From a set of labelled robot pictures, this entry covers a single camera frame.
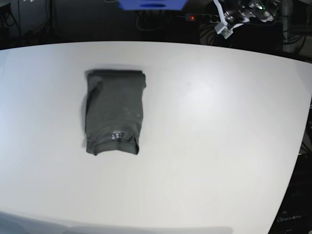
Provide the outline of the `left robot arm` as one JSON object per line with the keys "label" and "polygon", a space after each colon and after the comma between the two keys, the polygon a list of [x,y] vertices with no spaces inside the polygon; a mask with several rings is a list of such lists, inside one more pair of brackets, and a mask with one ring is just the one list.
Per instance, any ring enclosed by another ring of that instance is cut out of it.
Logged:
{"label": "left robot arm", "polygon": [[223,25],[235,28],[244,24],[269,24],[290,16],[286,0],[214,0]]}

